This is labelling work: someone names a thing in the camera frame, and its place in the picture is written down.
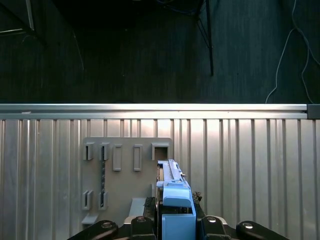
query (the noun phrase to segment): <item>gray pegboard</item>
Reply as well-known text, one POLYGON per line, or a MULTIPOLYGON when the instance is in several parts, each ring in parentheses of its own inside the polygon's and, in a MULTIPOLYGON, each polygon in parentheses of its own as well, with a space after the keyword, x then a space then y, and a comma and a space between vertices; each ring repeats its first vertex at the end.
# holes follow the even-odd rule
POLYGON ((82 146, 83 224, 111 220, 121 226, 132 198, 154 196, 158 160, 173 158, 170 138, 86 137, 82 146))

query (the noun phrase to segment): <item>blue plastic part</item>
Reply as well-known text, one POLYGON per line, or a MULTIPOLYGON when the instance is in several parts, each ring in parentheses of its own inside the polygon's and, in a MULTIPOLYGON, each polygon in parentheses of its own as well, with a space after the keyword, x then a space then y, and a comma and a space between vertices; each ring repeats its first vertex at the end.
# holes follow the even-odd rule
POLYGON ((192 213, 163 214, 162 240, 196 239, 196 210, 188 182, 174 160, 158 161, 163 168, 163 180, 156 186, 163 188, 162 204, 169 207, 191 208, 192 213))

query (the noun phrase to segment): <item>blue object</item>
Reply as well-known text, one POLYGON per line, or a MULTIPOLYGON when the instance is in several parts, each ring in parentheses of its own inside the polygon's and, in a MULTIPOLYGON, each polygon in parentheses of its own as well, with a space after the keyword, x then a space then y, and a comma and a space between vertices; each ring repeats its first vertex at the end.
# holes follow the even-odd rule
POLYGON ((196 210, 188 182, 182 177, 177 162, 172 159, 158 161, 163 168, 163 181, 156 186, 163 188, 162 204, 168 207, 191 208, 192 213, 163 214, 163 240, 194 240, 196 239, 196 210))

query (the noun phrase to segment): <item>corrugated metal wall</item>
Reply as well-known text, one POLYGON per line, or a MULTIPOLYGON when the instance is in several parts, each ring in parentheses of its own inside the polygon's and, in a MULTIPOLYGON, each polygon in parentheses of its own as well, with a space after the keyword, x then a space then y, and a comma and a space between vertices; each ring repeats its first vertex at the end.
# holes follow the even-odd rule
POLYGON ((0 121, 1 239, 63 240, 81 229, 84 137, 169 137, 209 215, 319 239, 320 120, 0 121))

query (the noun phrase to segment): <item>dark background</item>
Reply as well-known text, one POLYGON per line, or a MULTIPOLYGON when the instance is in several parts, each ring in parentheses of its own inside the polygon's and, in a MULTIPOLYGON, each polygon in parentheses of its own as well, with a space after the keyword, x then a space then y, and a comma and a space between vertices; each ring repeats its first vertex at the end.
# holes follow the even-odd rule
MULTIPOLYGON (((0 1, 28 22, 24 0, 0 1)), ((192 5, 175 1, 184 9, 192 5)), ((212 0, 214 77, 193 17, 152 6, 130 15, 123 28, 126 10, 110 4, 99 8, 112 16, 96 23, 104 29, 83 30, 51 0, 32 3, 48 47, 26 34, 0 37, 0 103, 264 103, 292 28, 294 0, 212 0)), ((205 11, 201 17, 205 23, 205 11)), ((297 0, 295 19, 320 60, 320 1, 297 0)), ((13 28, 1 14, 0 29, 13 28)), ((294 32, 270 103, 308 103, 300 77, 306 51, 294 32)), ((320 67, 312 60, 305 81, 320 103, 320 67)))

